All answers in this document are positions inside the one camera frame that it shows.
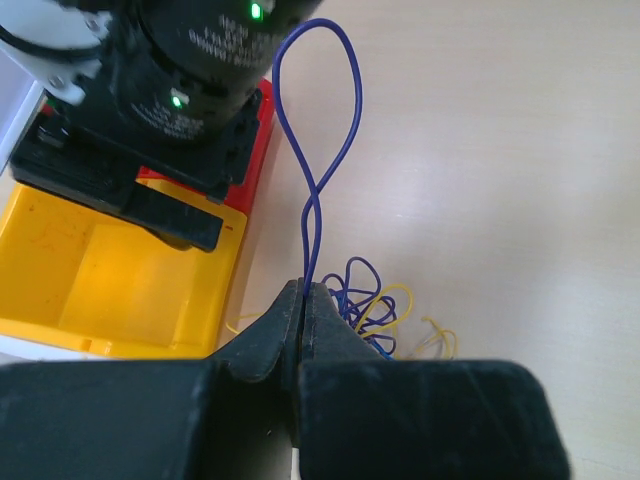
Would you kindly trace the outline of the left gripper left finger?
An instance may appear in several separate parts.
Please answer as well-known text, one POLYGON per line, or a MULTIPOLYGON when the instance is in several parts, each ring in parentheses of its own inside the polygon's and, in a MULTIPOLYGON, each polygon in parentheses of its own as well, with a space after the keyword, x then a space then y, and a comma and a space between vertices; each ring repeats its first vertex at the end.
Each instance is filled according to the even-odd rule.
POLYGON ((287 479, 302 288, 200 360, 1 369, 5 479, 287 479))

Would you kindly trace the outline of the yellow plastic bin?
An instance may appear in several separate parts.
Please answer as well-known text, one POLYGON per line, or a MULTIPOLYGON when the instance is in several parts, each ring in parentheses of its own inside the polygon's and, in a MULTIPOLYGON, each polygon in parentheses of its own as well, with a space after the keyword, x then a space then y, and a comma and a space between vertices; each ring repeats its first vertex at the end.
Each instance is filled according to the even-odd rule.
POLYGON ((203 358, 217 344, 247 214, 163 180, 221 218, 206 253, 16 186, 1 219, 1 332, 113 358, 203 358))

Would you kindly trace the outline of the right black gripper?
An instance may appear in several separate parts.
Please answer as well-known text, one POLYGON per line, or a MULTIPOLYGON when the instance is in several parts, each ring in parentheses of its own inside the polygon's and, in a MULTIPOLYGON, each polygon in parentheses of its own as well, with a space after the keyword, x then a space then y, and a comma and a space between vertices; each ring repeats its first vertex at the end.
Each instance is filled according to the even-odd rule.
MULTIPOLYGON (((63 102, 73 131, 223 200, 244 182, 259 83, 314 1, 114 1, 101 68, 63 102)), ((120 218, 172 248, 213 251, 223 220, 134 183, 120 218)))

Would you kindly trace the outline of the white plastic bin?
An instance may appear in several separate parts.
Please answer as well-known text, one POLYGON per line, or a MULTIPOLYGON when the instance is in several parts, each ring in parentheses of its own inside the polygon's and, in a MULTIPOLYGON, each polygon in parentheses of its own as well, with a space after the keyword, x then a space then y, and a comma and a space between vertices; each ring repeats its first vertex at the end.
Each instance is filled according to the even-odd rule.
POLYGON ((9 56, 1 53, 1 172, 36 106, 42 87, 9 56))

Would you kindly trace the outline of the red plastic bin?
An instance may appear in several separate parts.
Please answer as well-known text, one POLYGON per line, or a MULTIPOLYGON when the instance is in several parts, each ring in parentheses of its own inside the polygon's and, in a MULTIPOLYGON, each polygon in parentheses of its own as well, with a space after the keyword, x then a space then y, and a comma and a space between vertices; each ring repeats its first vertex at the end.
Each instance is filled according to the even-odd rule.
POLYGON ((259 90, 262 93, 262 100, 257 114, 259 128, 245 179, 241 185, 232 185, 229 188, 227 197, 222 204, 208 201, 200 192, 145 167, 140 169, 137 181, 142 185, 173 195, 209 213, 221 213, 223 210, 233 209, 242 213, 245 217, 249 217, 253 209, 262 167, 273 130, 274 102, 272 83, 263 78, 259 83, 259 90))

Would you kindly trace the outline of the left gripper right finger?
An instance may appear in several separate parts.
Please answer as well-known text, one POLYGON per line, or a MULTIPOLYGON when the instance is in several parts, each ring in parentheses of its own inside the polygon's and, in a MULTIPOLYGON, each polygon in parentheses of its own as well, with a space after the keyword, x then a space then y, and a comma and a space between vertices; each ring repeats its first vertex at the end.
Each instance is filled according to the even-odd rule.
POLYGON ((305 479, 566 479, 545 391, 504 360, 391 361, 339 316, 305 303, 298 376, 305 479))

